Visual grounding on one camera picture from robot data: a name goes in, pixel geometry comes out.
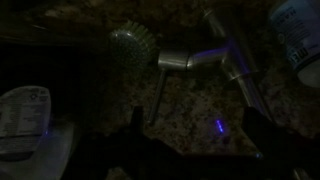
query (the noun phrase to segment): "chrome faucet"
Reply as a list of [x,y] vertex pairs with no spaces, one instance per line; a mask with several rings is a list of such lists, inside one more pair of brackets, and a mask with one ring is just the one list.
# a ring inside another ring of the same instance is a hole
[[232,7],[222,5],[204,11],[214,39],[223,39],[221,44],[205,51],[190,53],[188,50],[171,47],[163,48],[158,58],[161,70],[154,101],[148,116],[148,123],[154,124],[155,116],[165,86],[167,71],[197,71],[205,69],[220,69],[229,81],[236,81],[241,88],[246,105],[254,107],[269,120],[272,116],[266,106],[251,75],[259,72],[245,34],[237,25],[232,13]]

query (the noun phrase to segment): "white bottle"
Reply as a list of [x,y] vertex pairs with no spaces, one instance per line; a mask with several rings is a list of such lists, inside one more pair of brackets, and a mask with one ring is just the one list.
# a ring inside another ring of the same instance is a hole
[[319,1],[281,1],[271,10],[270,22],[300,81],[320,88]]

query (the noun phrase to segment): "purple light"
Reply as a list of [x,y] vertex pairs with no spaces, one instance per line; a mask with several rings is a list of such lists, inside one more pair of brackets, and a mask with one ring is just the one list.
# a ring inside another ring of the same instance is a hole
[[218,128],[219,128],[220,133],[223,133],[224,130],[223,130],[223,128],[222,128],[222,125],[221,125],[220,120],[217,120],[216,122],[217,122],[217,125],[218,125]]

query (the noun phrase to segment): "white container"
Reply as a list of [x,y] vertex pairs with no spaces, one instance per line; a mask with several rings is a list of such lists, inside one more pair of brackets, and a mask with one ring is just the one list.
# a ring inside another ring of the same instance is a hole
[[270,22],[300,81],[320,88],[319,1],[281,1],[271,10]]

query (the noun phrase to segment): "metal pipe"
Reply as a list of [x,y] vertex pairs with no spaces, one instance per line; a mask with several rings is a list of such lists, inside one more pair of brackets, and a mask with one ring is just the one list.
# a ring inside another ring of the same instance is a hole
[[246,104],[249,107],[257,109],[262,115],[273,121],[268,106],[266,105],[259,88],[254,83],[253,79],[249,76],[241,76],[237,78],[237,82],[240,86]]

